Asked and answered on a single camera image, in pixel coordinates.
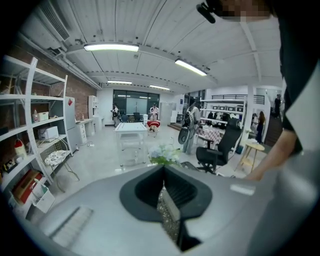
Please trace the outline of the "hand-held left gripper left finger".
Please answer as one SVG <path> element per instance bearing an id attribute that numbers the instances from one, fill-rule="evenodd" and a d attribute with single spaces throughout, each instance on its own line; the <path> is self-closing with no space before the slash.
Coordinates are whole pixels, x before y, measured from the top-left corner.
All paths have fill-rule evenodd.
<path id="1" fill-rule="evenodd" d="M 94 181 L 52 208 L 26 231 L 45 256 L 179 256 L 160 222 L 141 221 L 120 200 L 143 167 Z"/>

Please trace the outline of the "grey square tray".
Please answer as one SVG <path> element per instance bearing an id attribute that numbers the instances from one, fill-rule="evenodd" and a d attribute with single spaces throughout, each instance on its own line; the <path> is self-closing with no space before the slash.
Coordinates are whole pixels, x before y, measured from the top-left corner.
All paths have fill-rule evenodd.
<path id="1" fill-rule="evenodd" d="M 170 195 L 166 189 L 164 189 L 162 191 L 162 200 L 163 200 L 164 204 L 166 205 L 171 218 L 175 222 L 179 221 L 181 218 L 180 211 L 179 211 L 178 207 L 175 205 L 173 199 L 170 197 Z"/>

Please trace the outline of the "person's right forearm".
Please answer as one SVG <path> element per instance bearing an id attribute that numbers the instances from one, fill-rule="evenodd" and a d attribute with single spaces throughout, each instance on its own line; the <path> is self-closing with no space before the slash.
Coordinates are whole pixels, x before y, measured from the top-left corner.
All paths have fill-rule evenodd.
<path id="1" fill-rule="evenodd" d="M 296 133 L 284 129 L 267 156 L 245 179 L 260 181 L 266 171 L 281 166 L 289 157 L 299 154 L 301 151 L 302 147 Z"/>

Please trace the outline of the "red box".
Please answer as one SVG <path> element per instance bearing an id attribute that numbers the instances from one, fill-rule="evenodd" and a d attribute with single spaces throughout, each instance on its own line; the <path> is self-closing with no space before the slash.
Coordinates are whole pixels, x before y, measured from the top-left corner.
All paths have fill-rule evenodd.
<path id="1" fill-rule="evenodd" d="M 35 179 L 40 180 L 42 174 L 33 169 L 29 169 L 23 177 L 18 181 L 11 191 L 14 198 L 19 204 L 25 204 L 31 194 L 31 187 L 35 184 Z"/>

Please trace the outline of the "white bag with teal lining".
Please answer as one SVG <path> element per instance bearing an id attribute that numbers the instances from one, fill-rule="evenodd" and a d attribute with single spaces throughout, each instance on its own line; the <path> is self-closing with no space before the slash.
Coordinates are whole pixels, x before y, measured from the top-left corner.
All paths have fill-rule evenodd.
<path id="1" fill-rule="evenodd" d="M 31 194 L 33 195 L 32 204 L 46 214 L 56 199 L 49 188 L 40 180 L 35 178 L 33 181 L 34 183 L 30 187 Z"/>

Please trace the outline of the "black office chair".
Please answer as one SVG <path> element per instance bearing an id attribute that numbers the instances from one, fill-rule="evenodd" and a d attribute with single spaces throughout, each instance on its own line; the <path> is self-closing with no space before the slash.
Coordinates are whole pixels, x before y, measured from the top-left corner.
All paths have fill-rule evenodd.
<path id="1" fill-rule="evenodd" d="M 196 149 L 196 158 L 199 166 L 196 167 L 205 173 L 215 174 L 217 166 L 225 166 L 229 161 L 229 152 L 236 146 L 238 139 L 242 134 L 240 121 L 236 118 L 229 119 L 224 135 L 217 144 L 217 149 L 211 149 L 209 140 L 206 147 Z"/>

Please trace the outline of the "round wooden side table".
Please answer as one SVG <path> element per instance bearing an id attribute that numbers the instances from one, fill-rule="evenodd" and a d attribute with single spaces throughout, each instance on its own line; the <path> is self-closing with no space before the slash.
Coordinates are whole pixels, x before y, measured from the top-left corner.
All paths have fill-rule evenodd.
<path id="1" fill-rule="evenodd" d="M 251 151 L 253 151 L 253 158 L 249 158 Z M 257 154 L 258 152 L 264 152 L 265 147 L 259 143 L 246 142 L 244 147 L 244 153 L 238 162 L 236 169 L 238 167 L 243 167 L 243 165 L 251 167 L 250 172 L 254 170 Z"/>

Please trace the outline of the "round black device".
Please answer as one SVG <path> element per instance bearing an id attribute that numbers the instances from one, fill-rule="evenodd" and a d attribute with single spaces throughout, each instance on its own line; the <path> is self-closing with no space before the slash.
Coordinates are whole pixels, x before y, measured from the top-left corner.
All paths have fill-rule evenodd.
<path id="1" fill-rule="evenodd" d="M 190 136 L 190 129 L 187 126 L 183 126 L 180 131 L 179 131 L 179 135 L 178 135 L 178 143 L 180 145 L 185 144 L 188 140 L 189 140 L 189 136 Z"/>

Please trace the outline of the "white desk with drawers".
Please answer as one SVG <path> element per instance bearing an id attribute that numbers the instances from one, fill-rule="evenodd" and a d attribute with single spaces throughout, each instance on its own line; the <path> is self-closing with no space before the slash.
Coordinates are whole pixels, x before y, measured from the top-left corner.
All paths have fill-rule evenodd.
<path id="1" fill-rule="evenodd" d="M 88 141 L 88 137 L 95 135 L 94 119 L 88 118 L 83 120 L 77 120 L 75 122 L 79 132 L 79 144 L 84 145 Z"/>

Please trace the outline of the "white framed table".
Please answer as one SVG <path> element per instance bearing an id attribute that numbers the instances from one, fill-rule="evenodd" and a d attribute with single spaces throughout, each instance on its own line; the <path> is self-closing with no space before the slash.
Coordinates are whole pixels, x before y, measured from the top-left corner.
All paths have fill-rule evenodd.
<path id="1" fill-rule="evenodd" d="M 125 151 L 124 145 L 126 143 L 137 143 L 137 149 L 142 150 L 142 163 L 145 164 L 147 162 L 147 128 L 142 122 L 121 122 L 114 129 L 114 132 L 116 136 L 117 153 L 121 169 L 124 167 L 123 152 Z"/>

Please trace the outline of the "white fridge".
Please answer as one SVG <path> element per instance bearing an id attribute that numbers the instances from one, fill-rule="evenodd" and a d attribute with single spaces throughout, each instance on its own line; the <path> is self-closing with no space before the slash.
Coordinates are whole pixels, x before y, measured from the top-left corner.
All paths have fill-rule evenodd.
<path id="1" fill-rule="evenodd" d="M 64 98 L 64 117 L 70 151 L 73 153 L 81 144 L 80 130 L 76 124 L 76 103 L 73 97 Z"/>

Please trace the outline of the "white jug with red top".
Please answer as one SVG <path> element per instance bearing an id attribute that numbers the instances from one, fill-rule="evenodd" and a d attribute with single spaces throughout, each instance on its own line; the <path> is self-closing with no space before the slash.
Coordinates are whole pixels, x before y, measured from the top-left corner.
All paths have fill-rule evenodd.
<path id="1" fill-rule="evenodd" d="M 23 141 L 17 138 L 14 142 L 15 154 L 18 158 L 25 159 L 27 157 L 27 152 Z"/>

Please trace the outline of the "red topped stool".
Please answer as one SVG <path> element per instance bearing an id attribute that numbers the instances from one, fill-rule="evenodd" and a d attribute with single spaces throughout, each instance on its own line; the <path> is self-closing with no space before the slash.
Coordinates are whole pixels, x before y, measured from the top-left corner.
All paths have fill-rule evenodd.
<path id="1" fill-rule="evenodd" d="M 160 125 L 161 123 L 158 120 L 156 121 L 149 120 L 146 124 L 148 135 L 149 136 L 151 135 L 155 138 L 158 135 Z"/>

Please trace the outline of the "tall white cabinet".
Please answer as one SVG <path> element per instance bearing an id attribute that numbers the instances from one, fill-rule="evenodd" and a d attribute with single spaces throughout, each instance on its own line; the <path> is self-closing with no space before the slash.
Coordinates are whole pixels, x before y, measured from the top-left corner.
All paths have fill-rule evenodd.
<path id="1" fill-rule="evenodd" d="M 104 116 L 100 114 L 99 101 L 94 95 L 88 96 L 88 117 L 93 119 L 93 125 L 95 132 L 102 130 L 104 125 Z"/>

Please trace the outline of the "ceiling air conditioner unit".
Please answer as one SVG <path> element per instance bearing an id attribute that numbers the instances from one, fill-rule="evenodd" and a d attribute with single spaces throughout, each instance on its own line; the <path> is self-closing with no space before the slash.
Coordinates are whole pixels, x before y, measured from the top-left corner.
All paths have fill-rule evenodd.
<path id="1" fill-rule="evenodd" d="M 70 34 L 58 3 L 59 0 L 40 0 L 19 32 L 44 50 L 66 52 Z"/>

